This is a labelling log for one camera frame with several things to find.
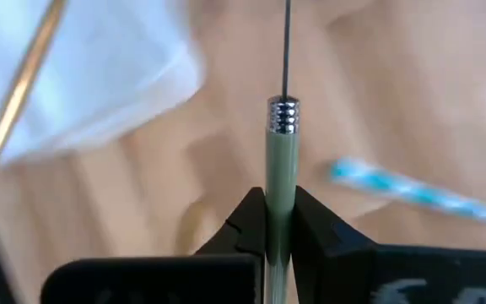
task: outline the blue and white striped straw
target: blue and white striped straw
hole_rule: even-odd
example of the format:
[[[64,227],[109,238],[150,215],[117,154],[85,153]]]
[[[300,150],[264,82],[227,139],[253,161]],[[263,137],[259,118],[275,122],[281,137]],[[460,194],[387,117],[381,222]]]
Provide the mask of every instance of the blue and white striped straw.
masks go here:
[[[332,180],[389,198],[401,199],[440,211],[486,221],[486,204],[450,191],[399,176],[362,161],[342,158],[331,169]]]

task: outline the thin black wire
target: thin black wire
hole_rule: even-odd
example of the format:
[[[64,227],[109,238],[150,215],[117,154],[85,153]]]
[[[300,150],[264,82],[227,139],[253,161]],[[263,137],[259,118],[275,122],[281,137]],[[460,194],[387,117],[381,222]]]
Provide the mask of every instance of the thin black wire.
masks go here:
[[[283,55],[283,93],[282,98],[288,97],[288,63],[290,49],[290,15],[292,1],[286,0],[286,12],[284,13],[284,55]]]

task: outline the gold metal rod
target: gold metal rod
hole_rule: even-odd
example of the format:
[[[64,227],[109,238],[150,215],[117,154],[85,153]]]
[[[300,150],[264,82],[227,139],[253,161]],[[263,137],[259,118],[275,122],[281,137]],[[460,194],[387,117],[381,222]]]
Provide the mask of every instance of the gold metal rod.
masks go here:
[[[0,155],[35,83],[36,76],[62,17],[65,3],[66,0],[53,0],[50,3],[37,28],[35,37],[14,75],[10,90],[0,110]]]

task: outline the light wood surface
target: light wood surface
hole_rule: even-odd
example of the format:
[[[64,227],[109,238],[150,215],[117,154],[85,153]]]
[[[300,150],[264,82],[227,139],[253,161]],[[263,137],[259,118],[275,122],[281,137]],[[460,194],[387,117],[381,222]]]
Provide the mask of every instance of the light wood surface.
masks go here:
[[[264,185],[284,1],[190,5],[208,68],[191,100],[97,150],[0,171],[0,252],[24,302],[76,258],[192,252]],[[294,0],[293,13],[300,185],[378,242],[486,248],[486,224],[327,178],[349,155],[486,201],[486,1]]]

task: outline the silver metal ferrule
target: silver metal ferrule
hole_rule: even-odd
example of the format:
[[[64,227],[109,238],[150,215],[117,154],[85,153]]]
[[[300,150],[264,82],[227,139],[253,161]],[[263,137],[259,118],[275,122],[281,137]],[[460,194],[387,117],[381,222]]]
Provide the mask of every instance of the silver metal ferrule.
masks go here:
[[[295,134],[300,131],[300,101],[288,96],[274,96],[268,100],[267,130],[279,134]]]

